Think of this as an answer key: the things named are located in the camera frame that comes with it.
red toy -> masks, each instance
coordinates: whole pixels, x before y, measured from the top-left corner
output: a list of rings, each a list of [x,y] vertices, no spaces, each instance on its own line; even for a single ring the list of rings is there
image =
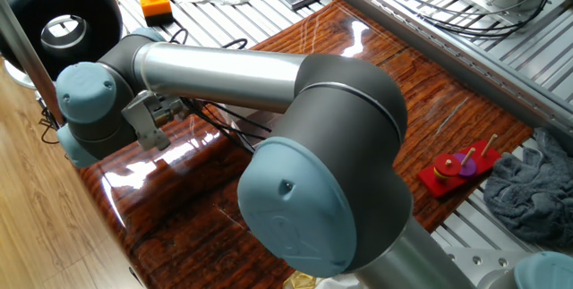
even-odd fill
[[[435,199],[443,199],[492,170],[493,164],[501,158],[492,148],[497,137],[493,135],[489,142],[480,140],[455,155],[440,154],[433,166],[418,173],[418,178]]]

gray cloth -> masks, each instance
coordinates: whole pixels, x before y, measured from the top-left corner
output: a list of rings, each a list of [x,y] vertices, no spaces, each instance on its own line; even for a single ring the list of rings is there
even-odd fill
[[[523,162],[503,154],[483,192],[487,207],[517,237],[573,245],[573,160],[542,128],[539,150],[524,148]]]

wooden floor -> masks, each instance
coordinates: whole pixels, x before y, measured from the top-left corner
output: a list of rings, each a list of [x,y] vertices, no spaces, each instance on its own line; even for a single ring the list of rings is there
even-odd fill
[[[0,288],[141,289],[40,117],[0,60]]]

round black object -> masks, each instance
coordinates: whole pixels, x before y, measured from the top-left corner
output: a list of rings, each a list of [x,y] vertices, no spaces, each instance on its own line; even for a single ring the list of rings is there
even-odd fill
[[[68,65],[96,62],[121,39],[122,17],[115,0],[7,0],[52,80]],[[54,18],[78,16],[85,21],[83,38],[75,45],[42,44],[42,30]],[[0,51],[23,70],[0,36]]]

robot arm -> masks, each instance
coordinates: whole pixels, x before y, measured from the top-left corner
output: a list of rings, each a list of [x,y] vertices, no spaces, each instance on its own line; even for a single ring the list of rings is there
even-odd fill
[[[392,169],[406,103],[386,73],[334,55],[159,41],[142,31],[98,63],[60,74],[56,92],[68,124],[58,138],[76,165],[135,140],[166,147],[158,127],[181,107],[170,96],[284,112],[237,191],[262,244],[304,273],[356,272],[371,289],[472,288],[412,218],[412,196]]]

